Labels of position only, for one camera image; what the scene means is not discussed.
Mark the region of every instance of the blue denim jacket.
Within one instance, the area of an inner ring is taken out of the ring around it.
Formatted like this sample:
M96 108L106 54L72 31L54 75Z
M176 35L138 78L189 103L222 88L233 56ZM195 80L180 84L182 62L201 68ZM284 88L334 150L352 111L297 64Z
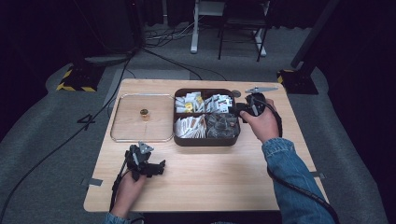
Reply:
M262 145L268 168L273 174L295 186L323 195L304 162L297 156L294 144L284 138L273 138ZM334 223L332 216L318 203L306 196L274 182L276 201L282 222L289 223ZM130 221L108 213L104 224L129 224Z

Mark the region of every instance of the gray floor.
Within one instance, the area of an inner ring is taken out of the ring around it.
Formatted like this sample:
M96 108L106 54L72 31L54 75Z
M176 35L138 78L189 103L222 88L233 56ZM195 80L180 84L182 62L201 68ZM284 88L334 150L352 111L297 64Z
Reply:
M217 74L220 73L228 81L276 81L276 72L290 68L308 33L309 29L271 30L265 45L267 56L259 63L255 60L254 46L234 44L225 45L218 60L215 29L201 30L197 54L190 54L190 35L149 50L207 69L192 68L205 80L223 80ZM68 67L66 64L49 78L49 94L32 106L1 142L0 204L4 204L14 186L32 167L82 127L77 124L78 119L94 115L102 108L122 64L106 69L98 92L56 91ZM186 71L143 51L132 58L128 69ZM312 78L319 95L294 94L289 95L289 99L314 163L326 176L322 183L332 206L341 223L387 223L376 184L332 109L325 77L315 70ZM190 74L190 79L199 78ZM81 182L92 175L108 124L107 110L111 112L111 108L105 108L88 131L79 133L28 175L12 196L3 223L101 222L104 213L88 213L83 209L87 187Z

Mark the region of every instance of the wooden tabletop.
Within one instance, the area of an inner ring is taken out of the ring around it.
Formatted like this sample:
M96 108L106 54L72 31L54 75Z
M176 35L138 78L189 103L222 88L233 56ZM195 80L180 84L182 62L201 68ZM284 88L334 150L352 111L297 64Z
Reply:
M275 101L282 117L283 137L291 140L297 154L309 171L316 168L307 149L298 122L282 85L268 82L194 81L167 79L124 79L120 96L126 93L167 93L179 89L227 89L240 91L237 103L245 103L254 87L278 87L266 91L266 98ZM92 178L103 180L101 186L90 185L84 208L90 212L108 211L113 182L120 171L124 153L133 143L118 143L111 136L115 118L113 110ZM180 147L173 139L164 143L148 143L154 147L151 163L166 160L163 175L148 178L142 194L132 208L136 212L176 211L257 211L278 210L273 181L266 173L261 142L248 124L240 122L241 133L231 147ZM316 178L323 194L320 179Z

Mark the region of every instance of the person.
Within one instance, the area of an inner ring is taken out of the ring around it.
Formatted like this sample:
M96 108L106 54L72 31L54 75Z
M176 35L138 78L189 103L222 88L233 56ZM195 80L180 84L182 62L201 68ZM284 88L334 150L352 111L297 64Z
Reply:
M266 99L266 103L274 110L274 101ZM241 111L240 116L251 127L254 134L262 142L262 152L267 161L268 169L278 178L299 188L306 189L324 199L314 177L309 173L304 162L296 154L294 144L279 137L276 118L270 109L258 117ZM125 175L120 182L117 200L113 209L106 215L106 224L126 224L128 212L138 197L146 178L134 182L131 175ZM282 222L289 223L334 223L330 213L319 203L305 195L274 182L276 202L282 216Z

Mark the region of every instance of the chair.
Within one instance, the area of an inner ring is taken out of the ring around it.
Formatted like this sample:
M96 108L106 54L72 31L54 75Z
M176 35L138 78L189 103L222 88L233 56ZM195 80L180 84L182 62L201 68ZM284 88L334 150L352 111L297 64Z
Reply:
M260 60L262 55L262 48L267 30L271 28L269 24L268 15L266 14L266 7L268 1L264 0L228 0L224 4L222 25L219 29L219 57L221 57L221 50L223 42L234 42L234 43L250 43L254 45L260 45L259 55L257 62ZM250 40L234 40L224 39L224 30L252 30L252 39ZM261 29L264 30L262 41L257 42L260 35Z

